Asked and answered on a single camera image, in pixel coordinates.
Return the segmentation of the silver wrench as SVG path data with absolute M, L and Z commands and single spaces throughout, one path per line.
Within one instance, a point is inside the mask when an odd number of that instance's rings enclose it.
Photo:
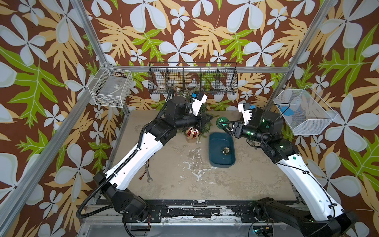
M 146 176 L 147 176 L 147 182 L 148 182 L 148 183 L 151 183 L 151 182 L 153 181 L 153 179 L 152 179 L 151 176 L 150 176 L 149 167 L 150 167 L 150 161 L 147 161 L 147 162 L 144 164 L 145 171 L 144 171 L 144 173 L 139 177 L 139 180 L 142 180 L 142 178 L 146 175 Z

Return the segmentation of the white round item in basket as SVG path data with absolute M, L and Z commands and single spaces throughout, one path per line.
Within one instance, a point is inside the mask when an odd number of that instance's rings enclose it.
M 196 83 L 190 83 L 186 85 L 186 90 L 188 91 L 197 91 L 198 85 Z

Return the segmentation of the red gold striped ornament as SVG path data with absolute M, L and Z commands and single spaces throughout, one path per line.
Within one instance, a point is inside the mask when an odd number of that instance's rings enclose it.
M 200 131 L 195 127 L 190 127 L 185 131 L 185 135 L 187 139 L 193 140 L 197 139 L 200 135 Z

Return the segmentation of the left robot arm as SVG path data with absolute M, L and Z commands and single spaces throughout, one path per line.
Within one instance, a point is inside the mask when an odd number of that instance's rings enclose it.
M 178 130 L 191 127 L 200 130 L 213 118 L 200 110 L 207 100 L 207 95 L 203 92 L 192 93 L 190 101 L 175 96 L 174 93 L 173 89 L 169 90 L 163 108 L 152 121 L 143 126 L 137 144 L 131 151 L 106 173 L 95 175 L 97 188 L 80 205 L 77 218 L 85 219 L 111 208 L 140 220 L 147 217 L 149 204 L 128 189 L 131 180 L 157 151 L 176 136 Z M 98 192 L 110 204 L 83 214 L 84 207 Z

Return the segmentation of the green glitter ball ornament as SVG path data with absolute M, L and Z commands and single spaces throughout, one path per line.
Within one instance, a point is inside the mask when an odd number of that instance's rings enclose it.
M 216 126 L 219 129 L 226 129 L 229 127 L 229 119 L 226 117 L 218 117 L 216 120 Z

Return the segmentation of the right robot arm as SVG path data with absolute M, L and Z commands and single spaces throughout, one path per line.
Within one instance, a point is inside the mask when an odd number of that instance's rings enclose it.
M 277 165 L 296 188 L 308 210 L 286 206 L 273 198 L 263 198 L 255 206 L 256 217 L 283 222 L 305 237 L 340 237 L 358 222 L 353 211 L 345 210 L 323 188 L 306 166 L 299 150 L 281 135 L 282 114 L 262 111 L 250 103 L 240 104 L 242 121 L 217 119 L 218 128 L 235 138 L 259 143 L 263 153 Z

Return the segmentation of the blue object in basket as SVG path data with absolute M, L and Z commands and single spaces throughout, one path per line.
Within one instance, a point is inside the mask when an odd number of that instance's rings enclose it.
M 284 116 L 292 116 L 295 113 L 290 106 L 281 106 L 279 110 Z

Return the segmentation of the white mesh basket right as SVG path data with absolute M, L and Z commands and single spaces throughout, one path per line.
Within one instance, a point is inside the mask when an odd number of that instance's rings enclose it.
M 295 136 L 320 135 L 338 115 L 309 86 L 285 89 L 273 101 L 278 110 L 281 106 L 290 106 L 295 112 L 292 116 L 284 116 L 280 111 Z

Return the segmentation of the teal plastic tray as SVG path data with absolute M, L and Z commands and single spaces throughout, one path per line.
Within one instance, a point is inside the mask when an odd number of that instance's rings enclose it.
M 230 155 L 223 154 L 223 148 L 229 147 Z M 235 164 L 235 146 L 233 138 L 224 132 L 213 132 L 209 135 L 209 162 L 216 168 L 229 168 Z

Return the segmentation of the small green christmas tree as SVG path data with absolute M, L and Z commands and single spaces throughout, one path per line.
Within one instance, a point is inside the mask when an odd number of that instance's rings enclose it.
M 204 133 L 210 130 L 214 116 L 205 111 L 206 97 L 199 91 L 186 97 L 188 102 L 185 104 L 184 116 L 179 119 L 178 131 L 185 135 L 189 143 L 195 143 L 201 136 L 206 137 Z

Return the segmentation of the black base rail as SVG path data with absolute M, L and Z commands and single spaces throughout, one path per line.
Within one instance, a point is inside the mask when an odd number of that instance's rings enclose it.
M 218 216 L 236 217 L 252 223 L 259 216 L 254 200 L 147 200 L 148 208 L 137 216 L 124 213 L 124 223 L 163 223 L 164 218 L 189 217 L 210 220 Z

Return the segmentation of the gold ball ornament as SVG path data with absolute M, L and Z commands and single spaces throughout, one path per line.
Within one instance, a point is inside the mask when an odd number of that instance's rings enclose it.
M 230 153 L 231 153 L 231 150 L 230 150 L 229 147 L 225 147 L 225 148 L 223 148 L 223 154 L 224 154 L 225 156 L 230 155 Z

